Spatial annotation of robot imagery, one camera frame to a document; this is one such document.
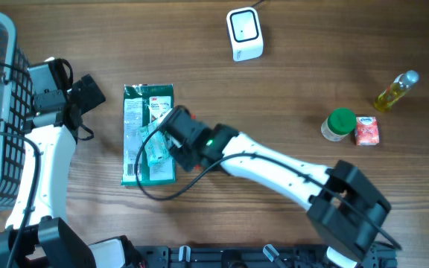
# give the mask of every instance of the wood grain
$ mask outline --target wood grain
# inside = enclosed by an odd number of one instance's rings
[[[72,159],[71,227],[87,243],[115,235],[136,245],[322,243],[299,206],[245,179],[211,173],[172,202],[120,186],[123,85],[173,83],[176,104],[212,126],[305,161],[358,165],[393,205],[384,227],[404,247],[400,267],[429,267],[429,1],[270,1],[258,11],[264,54],[234,63],[224,18],[245,4],[0,6],[32,62],[66,58],[107,97],[84,116],[95,139]],[[373,98],[409,69],[420,73],[417,88],[377,112]],[[341,106],[376,116],[381,144],[324,139],[321,123]],[[180,170],[177,184],[150,190],[173,193],[194,175]]]

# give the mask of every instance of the cable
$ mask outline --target cable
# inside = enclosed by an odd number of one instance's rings
[[[260,4],[260,3],[262,3],[262,2],[264,2],[264,0],[259,0],[259,1],[257,1],[254,5],[252,5],[251,7],[256,7],[258,4]]]
[[[381,235],[383,235],[396,249],[401,250],[401,245],[392,237],[390,236],[386,231],[384,231],[380,226],[378,226],[375,222],[373,222],[372,219],[370,219],[369,217],[367,217],[364,213],[360,212],[358,209],[356,209],[352,204],[350,204],[350,202],[347,202],[340,194],[330,190],[329,188],[327,188],[325,185],[323,185],[322,183],[316,181],[315,179],[312,179],[309,175],[304,174],[296,169],[294,169],[293,167],[286,165],[285,163],[282,163],[278,160],[272,159],[268,156],[262,156],[262,155],[258,155],[256,153],[235,153],[229,156],[224,156],[222,159],[217,160],[216,162],[214,162],[212,165],[210,165],[209,167],[207,167],[202,173],[200,173],[198,176],[196,176],[190,183],[188,183],[183,189],[181,189],[180,191],[176,192],[175,194],[172,194],[170,196],[167,197],[155,197],[151,194],[149,194],[142,186],[142,184],[140,183],[139,180],[139,175],[138,175],[138,163],[140,160],[140,155],[142,154],[143,149],[145,148],[145,145],[148,143],[148,141],[150,140],[150,138],[155,135],[155,133],[157,131],[159,131],[160,127],[163,124],[161,124],[160,126],[158,126],[152,133],[150,133],[150,135],[144,140],[144,142],[142,143],[139,152],[137,153],[137,157],[136,157],[136,161],[135,161],[135,178],[137,181],[137,185],[140,187],[140,190],[150,199],[152,200],[156,200],[156,201],[167,201],[167,200],[172,200],[173,198],[179,197],[180,195],[182,195],[183,193],[185,193],[189,188],[191,188],[195,183],[197,183],[201,178],[203,178],[203,176],[205,176],[210,170],[212,170],[213,168],[217,167],[219,164],[221,164],[222,162],[225,162],[228,159],[233,159],[236,157],[251,157],[251,158],[258,158],[258,159],[263,159],[266,160],[268,162],[271,162],[273,164],[276,164],[278,166],[281,166],[293,173],[295,173],[297,176],[304,178],[306,181],[312,182],[314,183],[316,186],[318,186],[319,188],[323,189],[324,191],[326,191],[327,193],[329,193],[330,195],[332,195],[333,197],[337,198],[341,203],[345,204],[347,207],[349,207],[354,213],[356,213],[358,216],[360,216],[362,218],[362,220],[365,220],[369,225],[371,225],[374,229],[376,229],[377,232],[381,233]]]
[[[69,64],[69,62],[66,59],[61,59],[63,64],[69,68],[69,85],[72,86],[74,82],[74,72],[72,71],[72,66]]]
[[[29,73],[28,73],[28,72],[26,72],[26,71],[24,71],[23,69],[20,69],[20,68],[17,68],[17,67],[11,66],[11,65],[6,64],[6,63],[0,63],[0,66],[10,68],[10,69],[11,69],[11,70],[13,70],[13,71],[18,71],[18,72],[22,73],[22,75],[26,76],[26,78],[28,78],[28,79],[29,79],[29,81],[31,81],[31,82],[32,82],[32,80],[31,80],[31,76],[29,75]]]
[[[29,216],[33,209],[34,195],[36,194],[36,186],[37,181],[39,180],[39,169],[41,166],[41,152],[37,145],[31,141],[29,138],[26,138],[22,135],[12,134],[12,133],[4,133],[0,131],[0,135],[4,137],[11,138],[19,138],[25,142],[27,142],[34,150],[34,175],[33,181],[31,183],[31,189],[29,190],[28,203],[26,205],[26,209],[24,210],[24,216],[22,218],[21,226],[19,227],[18,234],[16,235],[16,239],[14,240],[13,248],[11,249],[11,253],[9,254],[9,259],[7,260],[7,268],[11,268],[13,266],[13,260],[18,253],[19,245],[21,244],[22,233],[24,233],[24,229],[28,224]]]
[[[81,140],[81,141],[89,141],[91,139],[94,138],[94,131],[92,131],[91,129],[89,129],[85,124],[80,124],[80,127],[82,127],[85,131],[88,132],[88,134],[90,134],[90,136],[87,136],[85,138],[79,138],[77,137],[77,139]]]

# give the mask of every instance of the green lid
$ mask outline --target green lid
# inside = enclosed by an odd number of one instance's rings
[[[349,134],[356,124],[354,112],[347,108],[336,109],[327,119],[328,128],[337,135]]]

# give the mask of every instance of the red box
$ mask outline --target red box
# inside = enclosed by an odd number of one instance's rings
[[[377,119],[375,117],[357,117],[355,128],[357,145],[376,145],[380,142]]]

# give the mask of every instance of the oil bottle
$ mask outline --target oil bottle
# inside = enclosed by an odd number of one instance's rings
[[[400,74],[395,81],[375,99],[373,103],[380,112],[386,112],[392,108],[392,105],[409,92],[413,85],[419,80],[416,71],[407,71]]]

